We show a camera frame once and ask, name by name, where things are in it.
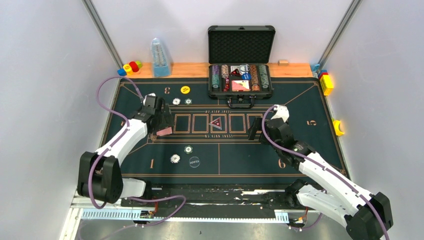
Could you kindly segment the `yellow big blind button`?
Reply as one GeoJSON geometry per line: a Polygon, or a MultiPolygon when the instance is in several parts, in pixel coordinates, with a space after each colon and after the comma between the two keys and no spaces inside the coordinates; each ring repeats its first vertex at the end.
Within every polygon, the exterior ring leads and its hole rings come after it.
{"type": "Polygon", "coordinates": [[[191,88],[190,88],[189,86],[187,86],[187,85],[182,86],[182,87],[180,88],[180,92],[181,92],[182,94],[184,94],[184,95],[187,95],[188,93],[190,93],[190,91],[191,91],[191,88]]]}

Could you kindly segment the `white-blue poker chip stack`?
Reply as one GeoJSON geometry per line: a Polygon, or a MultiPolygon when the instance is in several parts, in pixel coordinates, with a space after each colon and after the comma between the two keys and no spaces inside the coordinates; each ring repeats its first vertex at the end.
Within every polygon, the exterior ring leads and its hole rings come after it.
{"type": "Polygon", "coordinates": [[[171,163],[173,163],[173,164],[177,164],[177,163],[179,163],[179,162],[180,162],[180,160],[181,160],[181,157],[180,157],[178,154],[173,154],[173,155],[170,157],[170,162],[171,162],[171,163]]]}

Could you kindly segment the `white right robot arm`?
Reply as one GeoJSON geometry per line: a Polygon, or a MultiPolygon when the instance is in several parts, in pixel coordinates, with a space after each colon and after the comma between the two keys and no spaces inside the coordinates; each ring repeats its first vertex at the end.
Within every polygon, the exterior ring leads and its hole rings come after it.
{"type": "Polygon", "coordinates": [[[393,226],[389,198],[382,192],[373,194],[335,170],[313,147],[295,139],[289,126],[289,110],[273,105],[263,117],[255,118],[248,129],[253,140],[270,145],[279,159],[315,181],[321,190],[298,179],[286,188],[286,204],[292,209],[312,208],[345,228],[353,240],[388,240],[393,226]]]}

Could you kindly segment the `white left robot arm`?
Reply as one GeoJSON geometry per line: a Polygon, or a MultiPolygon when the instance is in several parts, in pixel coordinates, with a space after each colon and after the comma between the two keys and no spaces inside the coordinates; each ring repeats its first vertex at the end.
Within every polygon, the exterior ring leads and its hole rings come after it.
{"type": "Polygon", "coordinates": [[[113,204],[119,199],[134,198],[140,206],[149,206],[153,193],[147,180],[122,176],[121,165],[138,142],[148,135],[169,135],[174,127],[170,106],[162,97],[151,93],[141,107],[124,120],[123,127],[102,147],[86,151],[80,157],[77,193],[96,203],[113,204]]]}

